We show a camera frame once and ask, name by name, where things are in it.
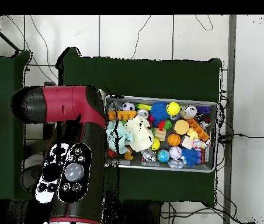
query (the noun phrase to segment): teal plush toy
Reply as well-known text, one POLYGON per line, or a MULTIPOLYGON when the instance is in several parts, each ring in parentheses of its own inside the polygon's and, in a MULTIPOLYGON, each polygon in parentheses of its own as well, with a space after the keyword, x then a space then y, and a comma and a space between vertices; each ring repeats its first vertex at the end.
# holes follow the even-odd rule
POLYGON ((117 123, 116 120, 109 121, 106 134, 109 148, 112 151, 117 152, 116 143, 119 145, 119 154, 130 151, 125 145, 129 145, 134 141, 133 133, 127 131, 121 121, 117 123))

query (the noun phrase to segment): blue ball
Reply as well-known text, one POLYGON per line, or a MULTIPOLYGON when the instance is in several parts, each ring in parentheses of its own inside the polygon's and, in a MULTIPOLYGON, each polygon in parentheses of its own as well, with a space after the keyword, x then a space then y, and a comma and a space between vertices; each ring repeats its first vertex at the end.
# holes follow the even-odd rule
POLYGON ((158 158, 158 160, 160 162, 167 162, 167 161, 169 161, 169 157, 170 157, 169 152, 167 150, 165 150, 165 149, 161 149, 158 152, 157 158, 158 158))

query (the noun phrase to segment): orange basketball toy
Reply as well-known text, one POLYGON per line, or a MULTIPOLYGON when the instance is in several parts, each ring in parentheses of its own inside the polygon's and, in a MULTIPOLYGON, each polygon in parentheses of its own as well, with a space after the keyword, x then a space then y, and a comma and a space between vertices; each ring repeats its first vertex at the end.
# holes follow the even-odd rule
POLYGON ((167 137, 167 142, 170 146, 178 146, 181 143, 181 137, 178 134, 170 134, 167 137))

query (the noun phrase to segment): yellow ball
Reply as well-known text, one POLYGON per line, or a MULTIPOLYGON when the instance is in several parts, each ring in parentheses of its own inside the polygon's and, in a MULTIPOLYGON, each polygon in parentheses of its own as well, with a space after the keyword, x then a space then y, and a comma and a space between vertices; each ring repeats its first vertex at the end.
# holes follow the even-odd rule
POLYGON ((156 151, 160 148, 160 140, 158 138, 154 138, 153 144, 151 145, 151 150, 156 151))
POLYGON ((180 112, 180 105, 177 102, 170 102, 166 106, 166 111, 171 116, 177 115, 180 112))

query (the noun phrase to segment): white ball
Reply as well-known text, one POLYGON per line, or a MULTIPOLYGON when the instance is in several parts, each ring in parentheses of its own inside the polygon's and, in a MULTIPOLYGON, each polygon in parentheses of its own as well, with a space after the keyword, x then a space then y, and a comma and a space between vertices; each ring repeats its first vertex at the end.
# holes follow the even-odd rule
POLYGON ((169 150, 169 155, 173 159, 180 159, 182 156, 182 149, 178 146, 171 147, 169 150))
POLYGON ((123 111, 135 111, 135 105, 132 102, 126 102, 122 107, 123 111))

